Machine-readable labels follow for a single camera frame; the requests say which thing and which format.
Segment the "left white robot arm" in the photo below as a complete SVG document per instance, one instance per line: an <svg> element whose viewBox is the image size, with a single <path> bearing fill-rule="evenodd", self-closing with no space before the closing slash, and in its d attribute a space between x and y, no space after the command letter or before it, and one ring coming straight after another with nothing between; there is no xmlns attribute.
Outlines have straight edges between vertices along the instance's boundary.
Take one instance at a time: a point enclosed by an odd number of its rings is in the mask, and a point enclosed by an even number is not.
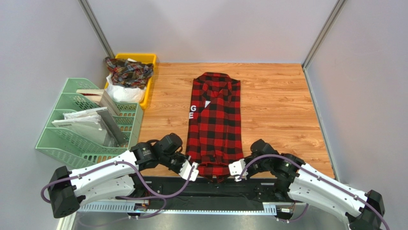
<svg viewBox="0 0 408 230"><path fill-rule="evenodd" d="M170 133L160 140L139 142L124 153L104 162L81 169L57 168L48 185L41 190L41 198L49 203L56 219L69 216L89 203L115 197L126 198L142 185L153 196L170 198L148 186L141 171L163 165L187 183L198 176L198 164L182 154L181 138Z"/></svg>

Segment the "red black plaid shirt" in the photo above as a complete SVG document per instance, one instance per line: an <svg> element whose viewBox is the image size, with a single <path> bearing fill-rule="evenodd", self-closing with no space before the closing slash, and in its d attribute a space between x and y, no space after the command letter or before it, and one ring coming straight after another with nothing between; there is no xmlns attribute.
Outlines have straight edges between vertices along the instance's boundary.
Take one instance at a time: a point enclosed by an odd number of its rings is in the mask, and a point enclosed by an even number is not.
<svg viewBox="0 0 408 230"><path fill-rule="evenodd" d="M205 72L193 80L185 153L209 181L228 178L229 164L244 157L240 93L241 82L224 73Z"/></svg>

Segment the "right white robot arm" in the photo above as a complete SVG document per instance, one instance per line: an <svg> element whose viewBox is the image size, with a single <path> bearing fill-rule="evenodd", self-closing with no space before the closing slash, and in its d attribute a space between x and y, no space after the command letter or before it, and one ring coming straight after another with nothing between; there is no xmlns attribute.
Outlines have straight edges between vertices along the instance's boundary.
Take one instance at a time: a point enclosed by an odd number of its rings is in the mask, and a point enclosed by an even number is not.
<svg viewBox="0 0 408 230"><path fill-rule="evenodd" d="M361 191L330 178L299 157L279 153L259 139L244 159L245 167L239 176L250 178L260 172L276 177L273 195L279 200L293 200L317 207L344 221L351 230L389 229L384 219L382 195Z"/></svg>

